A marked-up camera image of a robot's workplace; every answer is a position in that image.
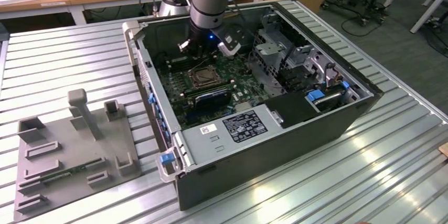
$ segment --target gray plastic base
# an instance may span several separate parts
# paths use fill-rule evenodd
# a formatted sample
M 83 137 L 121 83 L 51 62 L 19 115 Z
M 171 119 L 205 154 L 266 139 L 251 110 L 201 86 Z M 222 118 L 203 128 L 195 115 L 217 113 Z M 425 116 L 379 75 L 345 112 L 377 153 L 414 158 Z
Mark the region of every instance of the gray plastic base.
M 117 105 L 121 115 L 113 118 L 103 109 L 90 112 L 102 134 L 98 140 L 82 118 L 75 119 L 74 124 L 73 118 L 45 125 L 38 118 L 19 122 L 18 135 L 25 140 L 19 140 L 18 146 L 14 221 L 39 215 L 139 176 L 123 106 Z

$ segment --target blue latch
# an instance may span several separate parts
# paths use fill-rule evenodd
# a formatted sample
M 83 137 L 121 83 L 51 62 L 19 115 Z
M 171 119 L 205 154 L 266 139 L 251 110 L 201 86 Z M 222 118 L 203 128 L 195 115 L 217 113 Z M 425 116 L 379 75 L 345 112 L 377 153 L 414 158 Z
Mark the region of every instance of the blue latch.
M 175 160 L 175 157 L 174 157 L 174 154 L 171 152 L 169 152 L 166 154 L 162 154 L 159 156 L 159 163 L 162 165 L 170 164 L 171 162 L 174 162 L 174 160 Z
M 149 103 L 154 103 L 155 102 L 155 99 L 154 99 L 154 93 L 149 93 L 149 99 L 147 99 L 147 102 Z
M 347 89 L 349 86 L 350 86 L 350 85 L 347 84 L 347 82 L 346 82 L 346 81 L 342 81 L 342 87 L 343 87 L 343 89 Z
M 325 95 L 319 90 L 313 90 L 307 93 L 306 97 L 309 99 L 310 102 L 313 102 L 314 100 L 322 98 Z

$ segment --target label sticker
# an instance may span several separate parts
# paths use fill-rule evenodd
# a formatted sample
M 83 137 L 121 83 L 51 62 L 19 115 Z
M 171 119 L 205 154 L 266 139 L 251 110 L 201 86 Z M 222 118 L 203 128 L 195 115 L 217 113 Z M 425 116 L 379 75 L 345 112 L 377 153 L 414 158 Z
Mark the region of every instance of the label sticker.
M 233 138 L 233 141 L 237 143 L 247 140 L 263 132 L 267 132 L 267 129 L 259 121 L 253 110 L 222 120 L 222 123 Z
M 39 4 L 39 6 L 53 6 L 53 5 L 65 5 L 65 2 L 53 2 L 53 3 Z
M 207 125 L 205 127 L 201 127 L 201 133 L 202 133 L 202 135 L 206 134 L 206 133 L 209 133 L 209 132 L 213 132 L 215 130 L 217 129 L 215 129 L 215 125 L 214 124 L 210 124 L 210 125 Z

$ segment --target circuit board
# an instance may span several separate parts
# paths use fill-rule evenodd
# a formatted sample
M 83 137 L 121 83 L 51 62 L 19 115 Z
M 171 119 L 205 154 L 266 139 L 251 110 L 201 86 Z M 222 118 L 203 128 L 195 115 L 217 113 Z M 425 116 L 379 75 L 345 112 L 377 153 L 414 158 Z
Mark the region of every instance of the circuit board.
M 194 71 L 186 70 L 174 73 L 158 71 L 158 77 L 182 130 L 238 112 L 234 109 L 234 106 L 241 108 L 241 106 L 237 106 L 238 104 L 243 104 L 246 108 L 247 106 L 255 106 L 269 98 L 247 70 L 246 59 L 242 56 L 229 59 L 218 55 L 214 64 L 203 63 L 194 67 Z M 209 86 L 209 88 L 198 87 L 201 84 Z M 191 120 L 189 112 L 193 98 L 185 98 L 185 94 L 199 90 L 201 92 L 193 96 L 197 97 L 199 94 L 221 89 L 231 92 L 226 106 L 217 110 L 201 112 Z

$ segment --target metal slotted surface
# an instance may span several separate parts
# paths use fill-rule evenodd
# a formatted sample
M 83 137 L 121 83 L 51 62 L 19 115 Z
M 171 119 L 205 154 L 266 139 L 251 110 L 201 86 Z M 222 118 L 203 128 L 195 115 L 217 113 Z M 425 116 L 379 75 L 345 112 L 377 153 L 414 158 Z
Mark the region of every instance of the metal slotted surface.
M 446 117 L 297 3 L 279 3 L 385 95 L 342 136 L 187 211 L 158 178 L 155 142 L 125 61 L 119 23 L 14 34 L 0 93 L 0 223 L 11 222 L 17 119 L 67 116 L 65 93 L 85 88 L 89 109 L 125 104 L 143 175 L 29 223 L 445 223 Z

